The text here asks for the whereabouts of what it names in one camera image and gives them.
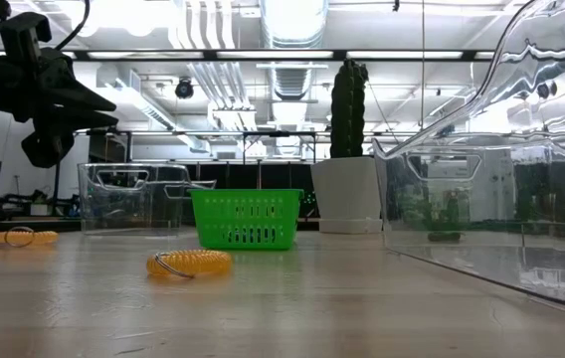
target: wooden table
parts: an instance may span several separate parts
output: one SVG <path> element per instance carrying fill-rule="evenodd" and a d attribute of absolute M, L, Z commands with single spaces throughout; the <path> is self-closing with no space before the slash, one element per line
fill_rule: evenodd
<path fill-rule="evenodd" d="M 148 277 L 178 240 L 0 247 L 0 357 L 565 357 L 565 313 L 388 254 L 377 236 L 298 233 L 226 277 Z"/>

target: potted cactus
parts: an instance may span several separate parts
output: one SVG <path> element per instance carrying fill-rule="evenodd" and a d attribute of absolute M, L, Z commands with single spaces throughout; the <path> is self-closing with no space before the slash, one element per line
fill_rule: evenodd
<path fill-rule="evenodd" d="M 331 92 L 331 159 L 311 167 L 325 233 L 379 233 L 380 193 L 375 164 L 364 156 L 366 67 L 345 60 Z"/>

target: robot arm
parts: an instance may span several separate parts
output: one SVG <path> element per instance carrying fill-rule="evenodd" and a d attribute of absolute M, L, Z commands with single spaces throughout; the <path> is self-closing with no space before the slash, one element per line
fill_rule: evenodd
<path fill-rule="evenodd" d="M 76 80 L 70 57 L 40 49 L 40 41 L 52 38 L 45 16 L 26 12 L 6 20 L 9 15 L 8 3 L 0 0 L 6 52 L 0 56 L 0 111 L 19 122 L 33 119 L 35 131 L 22 141 L 22 149 L 34 166 L 50 168 L 73 147 L 74 131 L 116 125 L 116 118 L 100 113 L 116 106 Z"/>

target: clear plastic bin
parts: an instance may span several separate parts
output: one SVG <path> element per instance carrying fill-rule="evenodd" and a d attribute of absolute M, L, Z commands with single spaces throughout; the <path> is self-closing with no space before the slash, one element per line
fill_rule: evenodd
<path fill-rule="evenodd" d="M 523 6 L 468 104 L 374 149 L 389 249 L 565 303 L 565 0 Z"/>
<path fill-rule="evenodd" d="M 85 235 L 174 236 L 188 171 L 175 164 L 80 164 Z"/>

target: metal key ring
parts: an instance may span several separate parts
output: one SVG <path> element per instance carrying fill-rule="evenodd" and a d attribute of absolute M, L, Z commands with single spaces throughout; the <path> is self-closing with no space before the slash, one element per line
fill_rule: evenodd
<path fill-rule="evenodd" d="M 28 232 L 28 233 L 31 233 L 33 235 L 31 236 L 31 241 L 26 243 L 26 244 L 13 244 L 13 243 L 10 243 L 8 241 L 8 235 L 12 232 Z M 33 244 L 34 241 L 35 241 L 35 230 L 33 230 L 29 227 L 15 227 L 15 228 L 7 231 L 6 233 L 4 233 L 4 243 L 10 245 L 13 248 L 24 248 L 24 247 L 27 247 L 27 246 Z"/>
<path fill-rule="evenodd" d="M 166 264 L 166 263 L 161 259 L 161 257 L 164 257 L 164 256 L 170 256 L 170 254 L 168 254 L 168 253 L 156 253 L 156 255 L 154 256 L 154 260 L 155 260 L 156 263 L 159 264 L 162 268 L 167 269 L 167 270 L 170 271 L 171 273 L 174 273 L 174 274 L 176 274 L 176 275 L 178 275 L 178 276 L 181 276 L 181 277 L 185 277 L 185 278 L 194 278 L 194 275 L 193 275 L 193 274 L 187 274 L 187 273 L 185 273 L 185 272 L 181 272 L 181 271 L 179 271 L 179 270 L 176 270 L 176 269 L 172 268 L 172 266 Z"/>

